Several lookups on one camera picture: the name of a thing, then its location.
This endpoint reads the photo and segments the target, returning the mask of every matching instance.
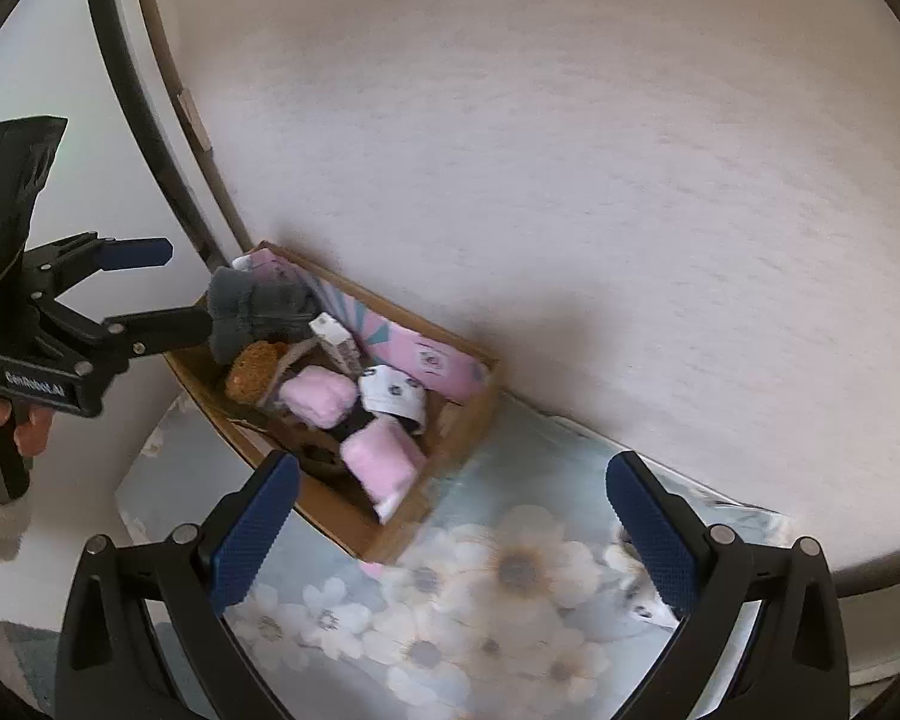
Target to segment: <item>gray sock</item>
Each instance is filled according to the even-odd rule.
[[[213,317],[210,353],[229,365],[254,341],[304,341],[320,306],[303,284],[261,280],[245,271],[218,268],[210,279],[207,310]]]

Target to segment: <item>metal screw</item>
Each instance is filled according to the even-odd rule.
[[[110,539],[106,536],[92,536],[89,541],[87,541],[84,549],[87,550],[89,555],[100,555],[109,543]]]
[[[800,540],[800,550],[804,553],[804,555],[815,557],[816,555],[820,555],[820,542],[817,541],[816,538],[804,536]]]
[[[196,525],[178,525],[173,529],[170,538],[173,538],[175,544],[189,544],[197,537],[199,530]]]
[[[710,537],[718,544],[732,544],[737,535],[733,533],[732,528],[727,528],[725,525],[714,525],[710,528]]]

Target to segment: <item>curved black frame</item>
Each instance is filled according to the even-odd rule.
[[[173,157],[170,157],[154,113],[146,102],[143,86],[130,58],[124,29],[120,25],[117,0],[87,0],[87,4],[103,64],[133,138],[144,155],[146,166],[154,174],[160,191],[204,263],[210,269],[226,265],[217,242],[190,196],[183,175],[173,162]]]

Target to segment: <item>textured wall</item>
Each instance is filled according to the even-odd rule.
[[[161,0],[255,238],[539,404],[900,548],[900,26],[881,0]]]

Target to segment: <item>human hand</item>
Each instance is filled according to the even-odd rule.
[[[10,411],[10,403],[0,399],[0,426],[10,419]],[[43,406],[29,408],[29,420],[17,425],[17,429],[13,431],[13,442],[23,457],[35,457],[47,448],[51,422],[53,422],[51,409]]]

